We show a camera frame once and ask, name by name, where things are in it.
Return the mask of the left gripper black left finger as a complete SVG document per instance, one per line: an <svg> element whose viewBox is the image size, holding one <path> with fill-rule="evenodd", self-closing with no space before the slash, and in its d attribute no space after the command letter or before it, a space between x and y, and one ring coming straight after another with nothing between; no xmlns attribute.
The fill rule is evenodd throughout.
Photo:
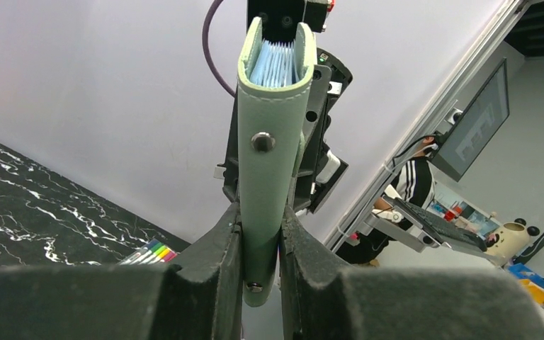
<svg viewBox="0 0 544 340"><path fill-rule="evenodd" d="M237 203L165 263L0 268L0 339L239 339L241 316Z"/></svg>

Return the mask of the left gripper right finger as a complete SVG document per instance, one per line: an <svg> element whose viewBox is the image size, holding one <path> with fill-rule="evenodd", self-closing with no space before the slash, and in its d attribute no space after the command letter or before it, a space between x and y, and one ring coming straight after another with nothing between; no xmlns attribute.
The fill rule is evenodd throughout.
<svg viewBox="0 0 544 340"><path fill-rule="evenodd" d="M286 339L544 339L536 304L501 270L354 266L291 208L279 241Z"/></svg>

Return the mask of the mint green card holder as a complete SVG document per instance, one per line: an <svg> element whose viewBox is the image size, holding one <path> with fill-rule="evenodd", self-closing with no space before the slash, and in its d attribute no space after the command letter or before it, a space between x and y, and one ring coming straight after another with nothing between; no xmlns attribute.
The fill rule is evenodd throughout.
<svg viewBox="0 0 544 340"><path fill-rule="evenodd" d="M244 250L243 299L262 306L276 270L278 233L302 157L302 127L316 65L316 40L299 23L289 42L264 39L252 19L237 65L239 204Z"/></svg>

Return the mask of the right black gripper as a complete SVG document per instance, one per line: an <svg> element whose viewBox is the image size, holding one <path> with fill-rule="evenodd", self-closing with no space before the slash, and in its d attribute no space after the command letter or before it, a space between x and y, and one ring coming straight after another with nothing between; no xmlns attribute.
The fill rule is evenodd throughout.
<svg viewBox="0 0 544 340"><path fill-rule="evenodd" d="M287 42L295 37L297 24L308 24L315 33L325 29L333 1L248 1L246 20L259 17L263 38ZM317 212L348 168L335 156L324 134L332 122L329 114L334 104L353 80L351 71L329 51L317 48L312 89L307 103L303 133L305 151L294 184L293 209Z"/></svg>

